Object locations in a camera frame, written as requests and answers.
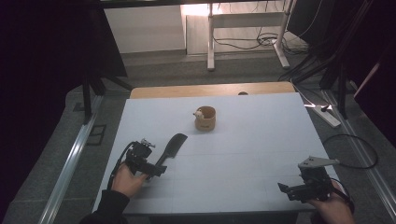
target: white table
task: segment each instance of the white table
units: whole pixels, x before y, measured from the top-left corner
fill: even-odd
[[[194,127],[201,105],[217,110],[214,131]],[[132,141],[157,145],[155,163],[176,133],[188,139],[161,177],[144,184],[125,214],[172,215],[303,211],[277,183],[301,185],[297,164],[328,158],[298,93],[127,100],[100,190],[116,160]],[[332,167],[326,167],[336,177]],[[100,201],[99,191],[94,209]]]

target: black curtain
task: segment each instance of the black curtain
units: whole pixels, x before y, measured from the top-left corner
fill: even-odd
[[[355,94],[364,113],[396,147],[395,84],[396,32]]]
[[[98,74],[126,76],[102,9],[1,4],[1,219],[50,139],[66,94],[84,75]]]
[[[374,1],[347,47],[343,65],[358,87],[395,33],[395,11],[396,0]]]

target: white wall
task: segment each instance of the white wall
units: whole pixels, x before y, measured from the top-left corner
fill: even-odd
[[[185,49],[180,6],[105,10],[120,53]]]

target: human hand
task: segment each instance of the human hand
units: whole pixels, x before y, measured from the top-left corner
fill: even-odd
[[[332,185],[336,189],[341,190],[337,182],[332,181]],[[320,215],[328,224],[355,223],[352,212],[350,211],[347,203],[343,198],[334,192],[330,194],[330,198],[325,202],[319,200],[308,200],[307,202],[314,205],[318,209]]]
[[[122,163],[114,177],[111,189],[132,198],[140,190],[147,177],[146,174],[134,176],[128,166]]]

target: sleeve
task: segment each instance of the sleeve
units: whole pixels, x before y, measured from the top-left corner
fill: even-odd
[[[127,223],[122,212],[129,202],[129,198],[115,190],[102,190],[102,199],[98,209],[85,216],[80,224],[119,224]]]

